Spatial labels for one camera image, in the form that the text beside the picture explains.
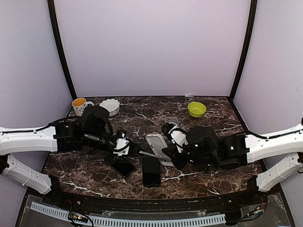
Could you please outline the clear magsafe phone case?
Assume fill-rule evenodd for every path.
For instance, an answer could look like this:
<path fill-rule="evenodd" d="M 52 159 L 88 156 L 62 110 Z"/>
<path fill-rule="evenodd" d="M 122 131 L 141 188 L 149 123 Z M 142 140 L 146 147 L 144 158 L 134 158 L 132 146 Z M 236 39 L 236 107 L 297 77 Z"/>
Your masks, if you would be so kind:
<path fill-rule="evenodd" d="M 179 126 L 178 118 L 176 116 L 166 116 L 165 123 L 173 123 Z"/>

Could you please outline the white silicone phone case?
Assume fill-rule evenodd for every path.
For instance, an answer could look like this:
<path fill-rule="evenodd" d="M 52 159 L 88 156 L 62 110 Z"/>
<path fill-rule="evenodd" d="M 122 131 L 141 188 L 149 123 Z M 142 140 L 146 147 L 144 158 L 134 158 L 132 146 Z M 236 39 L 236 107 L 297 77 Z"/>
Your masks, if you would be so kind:
<path fill-rule="evenodd" d="M 145 138 L 147 140 L 147 143 L 151 147 L 154 155 L 160 160 L 160 163 L 163 166 L 173 167 L 174 165 L 171 159 L 162 151 L 163 148 L 168 147 L 163 136 L 160 134 L 148 134 Z"/>

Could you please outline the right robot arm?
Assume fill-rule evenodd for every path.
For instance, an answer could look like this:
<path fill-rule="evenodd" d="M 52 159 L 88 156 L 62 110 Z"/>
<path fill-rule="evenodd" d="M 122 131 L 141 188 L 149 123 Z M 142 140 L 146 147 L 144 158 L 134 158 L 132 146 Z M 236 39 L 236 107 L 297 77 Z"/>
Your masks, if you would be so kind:
<path fill-rule="evenodd" d="M 224 138 L 219 138 L 210 126 L 196 126 L 185 131 L 175 123 L 166 123 L 161 131 L 172 142 L 162 152 L 178 170 L 182 170 L 186 164 L 202 166 L 205 170 L 212 166 L 235 169 L 264 158 L 285 155 L 269 170 L 248 180 L 248 190 L 241 198 L 246 205 L 252 205 L 259 199 L 260 192 L 270 191 L 303 167 L 301 123 L 290 129 L 263 135 L 241 131 Z"/>

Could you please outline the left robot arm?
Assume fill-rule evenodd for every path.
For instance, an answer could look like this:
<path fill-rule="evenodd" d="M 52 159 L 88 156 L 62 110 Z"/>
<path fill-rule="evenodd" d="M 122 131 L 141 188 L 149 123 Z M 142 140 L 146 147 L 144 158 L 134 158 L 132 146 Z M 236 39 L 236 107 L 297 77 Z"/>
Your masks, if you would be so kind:
<path fill-rule="evenodd" d="M 63 206 L 67 196 L 61 192 L 59 179 L 37 172 L 17 160 L 13 153 L 28 151 L 81 151 L 83 146 L 110 152 L 109 159 L 128 170 L 133 167 L 124 156 L 139 155 L 141 147 L 126 137 L 124 130 L 113 133 L 109 111 L 89 106 L 81 116 L 65 117 L 42 128 L 0 130 L 0 174 L 28 186 Z"/>

